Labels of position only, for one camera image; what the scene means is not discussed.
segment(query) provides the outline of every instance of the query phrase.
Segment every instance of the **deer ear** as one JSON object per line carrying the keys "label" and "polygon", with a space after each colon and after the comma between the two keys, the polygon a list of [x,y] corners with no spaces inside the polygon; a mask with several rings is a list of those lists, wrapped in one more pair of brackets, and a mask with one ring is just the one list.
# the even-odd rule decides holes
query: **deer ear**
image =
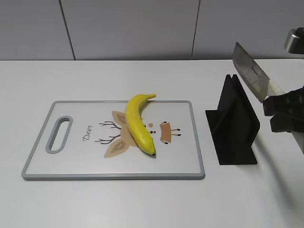
{"label": "deer ear", "polygon": [[122,139],[116,140],[109,148],[106,150],[106,153],[104,154],[104,158],[111,158],[114,156],[117,156],[123,152],[125,152],[130,145],[126,144]]}
{"label": "deer ear", "polygon": [[117,124],[119,124],[121,126],[125,125],[125,114],[124,113],[121,113],[118,111],[112,111],[112,116],[113,116],[114,121]]}

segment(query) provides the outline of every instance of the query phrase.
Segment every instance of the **knife blade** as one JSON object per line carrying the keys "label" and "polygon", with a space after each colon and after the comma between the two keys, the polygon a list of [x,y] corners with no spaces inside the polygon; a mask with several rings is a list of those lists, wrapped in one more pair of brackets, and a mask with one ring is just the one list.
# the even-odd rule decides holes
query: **knife blade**
{"label": "knife blade", "polygon": [[245,84],[262,103],[268,93],[269,77],[238,42],[233,51],[232,61]]}

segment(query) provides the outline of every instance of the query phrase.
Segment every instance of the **cutting board handle hole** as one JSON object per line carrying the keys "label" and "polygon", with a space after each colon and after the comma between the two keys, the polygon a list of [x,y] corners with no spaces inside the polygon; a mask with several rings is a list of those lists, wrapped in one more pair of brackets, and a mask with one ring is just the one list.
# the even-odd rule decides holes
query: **cutting board handle hole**
{"label": "cutting board handle hole", "polygon": [[62,116],[56,120],[46,145],[46,151],[48,153],[58,153],[62,151],[67,142],[72,122],[73,119],[70,116]]}

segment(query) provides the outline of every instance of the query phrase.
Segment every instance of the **cutting board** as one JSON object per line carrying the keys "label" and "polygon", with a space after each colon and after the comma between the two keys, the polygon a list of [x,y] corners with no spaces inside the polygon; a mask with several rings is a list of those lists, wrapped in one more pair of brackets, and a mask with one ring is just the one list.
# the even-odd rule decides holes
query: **cutting board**
{"label": "cutting board", "polygon": [[142,152],[128,132],[126,105],[127,101],[54,102],[22,177],[137,180],[205,176],[190,101],[150,101],[143,109],[142,121],[154,139],[155,158]]}

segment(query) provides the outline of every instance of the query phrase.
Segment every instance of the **yellow banana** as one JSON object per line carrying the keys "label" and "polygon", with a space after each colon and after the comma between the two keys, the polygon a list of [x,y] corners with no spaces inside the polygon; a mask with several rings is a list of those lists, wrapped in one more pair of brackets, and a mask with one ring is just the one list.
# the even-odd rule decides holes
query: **yellow banana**
{"label": "yellow banana", "polygon": [[125,119],[130,134],[134,138],[138,147],[145,153],[152,156],[156,155],[153,138],[142,122],[140,108],[144,105],[144,103],[146,103],[147,100],[155,97],[155,94],[136,95],[128,102],[125,111]]}

